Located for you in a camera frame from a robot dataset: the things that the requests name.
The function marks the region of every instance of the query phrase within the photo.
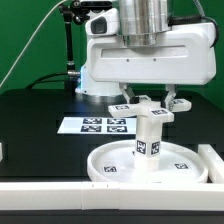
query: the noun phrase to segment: green wall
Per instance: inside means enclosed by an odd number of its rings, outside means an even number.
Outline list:
[[[0,0],[0,80],[29,40],[30,36],[58,0]],[[181,89],[197,91],[224,110],[224,29],[223,0],[201,0],[207,16],[216,19],[220,26],[220,41],[216,46],[217,75],[214,80],[203,87],[181,86]],[[195,14],[197,10],[192,0],[174,0],[175,15]],[[85,62],[86,39],[83,27],[73,25],[74,56],[77,68]],[[13,70],[10,78],[0,90],[24,88],[35,79],[54,72],[66,70],[66,47],[64,23],[58,10],[50,16],[34,38]],[[38,88],[63,88],[62,83],[42,84]]]

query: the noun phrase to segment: black tabletop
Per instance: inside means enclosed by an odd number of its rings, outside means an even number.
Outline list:
[[[164,92],[138,91],[153,100]],[[197,151],[198,144],[211,144],[224,157],[224,112],[193,92],[177,98],[192,102],[189,112],[175,113],[175,121],[164,125],[163,140]],[[0,142],[3,161],[0,181],[84,181],[87,157],[96,147],[133,135],[59,135],[65,116],[111,117],[108,104],[77,100],[64,90],[10,90],[0,96]],[[223,223],[223,213],[156,211],[61,211],[0,212],[0,223]]]

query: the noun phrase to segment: black cable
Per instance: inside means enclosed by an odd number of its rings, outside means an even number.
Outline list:
[[[67,76],[67,73],[53,73],[50,75],[45,75],[42,76],[40,78],[38,78],[37,80],[35,80],[34,82],[32,82],[31,84],[29,84],[26,89],[32,89],[33,86],[35,86],[36,84],[40,83],[41,81],[45,80],[45,79],[49,79],[49,78],[53,78],[53,77],[57,77],[57,76]]]
[[[191,23],[201,22],[201,15],[191,15],[191,16],[171,16],[169,18],[169,26],[175,25],[185,25]]]
[[[64,82],[64,81],[65,81],[65,79],[38,81],[38,82],[33,83],[33,84],[32,84],[32,87],[30,87],[30,88],[27,88],[27,87],[26,87],[26,89],[32,89],[32,88],[33,88],[35,85],[37,85],[37,84],[50,83],[50,82]]]
[[[205,19],[205,20],[213,23],[213,25],[215,26],[215,40],[214,40],[214,42],[213,42],[213,44],[211,46],[211,48],[212,48],[219,41],[219,36],[220,36],[219,25],[218,25],[218,23],[213,18],[210,18],[210,17],[207,17],[207,16],[202,16],[202,19]]]

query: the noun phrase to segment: white plastic base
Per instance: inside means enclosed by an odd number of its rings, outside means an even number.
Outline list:
[[[180,184],[207,182],[206,166],[198,154],[187,148],[161,142],[159,168],[153,172],[134,168],[136,157],[134,151],[135,140],[113,142],[95,149],[88,157],[89,177],[92,181],[99,182]]]

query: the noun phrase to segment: printed marker sheet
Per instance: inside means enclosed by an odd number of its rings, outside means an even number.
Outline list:
[[[136,118],[65,117],[58,134],[136,134]]]

